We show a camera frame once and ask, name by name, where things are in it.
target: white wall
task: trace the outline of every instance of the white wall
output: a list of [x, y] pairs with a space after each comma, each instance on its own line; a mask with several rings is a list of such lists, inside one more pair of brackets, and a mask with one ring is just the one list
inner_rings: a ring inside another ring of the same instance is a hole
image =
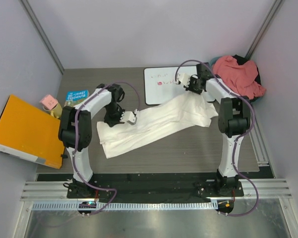
[[257, 118], [274, 171], [287, 179], [298, 206], [298, 0], [285, 1], [253, 59], [267, 88]]
[[[21, 4], [0, 0], [0, 114], [9, 94], [38, 106], [56, 95], [61, 75]], [[0, 238], [12, 236], [26, 180], [36, 165], [0, 153]]]
[[273, 0], [29, 0], [64, 68], [245, 55]]

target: orange box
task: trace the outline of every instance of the orange box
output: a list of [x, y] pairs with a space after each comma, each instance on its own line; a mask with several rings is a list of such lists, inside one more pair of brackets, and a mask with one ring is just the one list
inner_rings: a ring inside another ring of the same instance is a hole
[[10, 95], [0, 117], [0, 151], [59, 169], [64, 145], [60, 120]]

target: reflective floor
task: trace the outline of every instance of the reflective floor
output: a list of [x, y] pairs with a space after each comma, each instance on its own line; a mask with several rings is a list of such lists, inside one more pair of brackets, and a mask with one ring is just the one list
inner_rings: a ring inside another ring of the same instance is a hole
[[[238, 200], [234, 213], [248, 211], [254, 200]], [[279, 203], [260, 200], [244, 217], [214, 210], [103, 212], [79, 217], [77, 211], [33, 211], [26, 238], [290, 238]]]

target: pink clothing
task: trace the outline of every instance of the pink clothing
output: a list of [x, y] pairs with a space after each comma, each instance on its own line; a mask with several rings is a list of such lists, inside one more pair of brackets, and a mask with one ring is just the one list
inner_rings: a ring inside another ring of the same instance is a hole
[[255, 82], [258, 72], [252, 60], [238, 65], [232, 56], [223, 56], [213, 65], [213, 72], [221, 77], [226, 86], [241, 96], [253, 99], [263, 96], [266, 92], [266, 88]]

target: white cloth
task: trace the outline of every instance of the white cloth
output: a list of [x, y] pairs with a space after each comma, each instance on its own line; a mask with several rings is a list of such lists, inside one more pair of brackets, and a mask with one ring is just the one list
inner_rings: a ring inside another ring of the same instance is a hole
[[201, 95], [185, 92], [164, 104], [139, 111], [135, 125], [124, 123], [110, 128], [99, 121], [97, 131], [108, 159], [194, 125], [209, 127], [211, 118], [216, 116], [213, 104]]

